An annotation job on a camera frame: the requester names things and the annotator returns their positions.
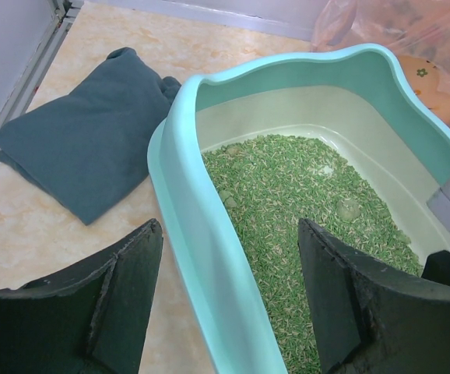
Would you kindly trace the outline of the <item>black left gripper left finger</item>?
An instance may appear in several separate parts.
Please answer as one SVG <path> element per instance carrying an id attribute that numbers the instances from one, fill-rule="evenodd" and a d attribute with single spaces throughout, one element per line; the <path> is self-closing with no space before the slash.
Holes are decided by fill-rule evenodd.
<path id="1" fill-rule="evenodd" d="M 136 373 L 163 236 L 154 219 L 91 256 L 0 290 L 0 373 Z"/>

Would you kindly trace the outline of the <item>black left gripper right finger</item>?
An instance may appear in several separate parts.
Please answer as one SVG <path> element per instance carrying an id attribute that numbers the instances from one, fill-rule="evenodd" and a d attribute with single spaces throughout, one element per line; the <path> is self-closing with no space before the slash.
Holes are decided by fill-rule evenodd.
<path id="1" fill-rule="evenodd" d="M 450 286 L 298 222 L 304 285 L 323 373 L 450 373 Z"/>

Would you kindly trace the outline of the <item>teal plastic litter box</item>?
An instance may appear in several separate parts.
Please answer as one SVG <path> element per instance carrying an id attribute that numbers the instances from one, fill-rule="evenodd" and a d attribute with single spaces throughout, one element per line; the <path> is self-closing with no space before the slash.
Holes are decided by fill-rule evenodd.
<path id="1" fill-rule="evenodd" d="M 376 44 L 259 58 L 181 87 L 148 150 L 149 173 L 181 278 L 218 373 L 287 367 L 258 285 L 201 153 L 277 131 L 329 132 L 425 251 L 450 245 L 426 200 L 450 177 L 450 128 Z"/>

